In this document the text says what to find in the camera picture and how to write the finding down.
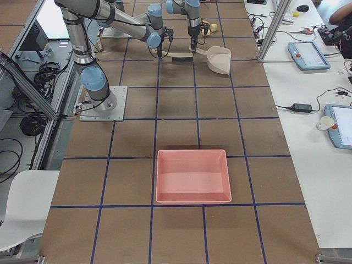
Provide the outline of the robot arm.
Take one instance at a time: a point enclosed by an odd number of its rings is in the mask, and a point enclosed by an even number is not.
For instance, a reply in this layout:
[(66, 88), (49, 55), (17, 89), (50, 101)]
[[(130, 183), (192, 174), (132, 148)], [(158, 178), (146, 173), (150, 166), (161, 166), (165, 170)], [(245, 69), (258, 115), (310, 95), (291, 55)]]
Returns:
[(173, 30), (163, 25), (159, 4), (150, 4), (146, 13), (136, 17), (125, 12), (123, 1), (56, 1), (55, 4), (61, 9), (73, 48), (74, 64), (94, 111), (114, 109), (117, 98), (93, 54), (85, 19), (103, 23), (145, 42), (148, 48), (157, 50), (159, 58), (162, 58), (164, 39), (173, 40)]
[(192, 53), (196, 53), (198, 36), (200, 34), (200, 1), (166, 1), (166, 11), (169, 14), (185, 15), (188, 20), (188, 35), (190, 36), (190, 49)]

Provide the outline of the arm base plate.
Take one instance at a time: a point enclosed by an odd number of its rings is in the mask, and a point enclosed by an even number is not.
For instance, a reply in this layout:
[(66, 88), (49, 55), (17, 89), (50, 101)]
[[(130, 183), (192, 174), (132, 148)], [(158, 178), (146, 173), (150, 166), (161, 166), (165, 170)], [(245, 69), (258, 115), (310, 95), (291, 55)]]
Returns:
[(127, 86), (110, 86), (109, 97), (99, 106), (98, 101), (92, 101), (89, 94), (86, 92), (85, 101), (90, 103), (82, 106), (80, 112), (80, 121), (82, 122), (122, 122), (124, 120), (125, 104), (127, 101)]

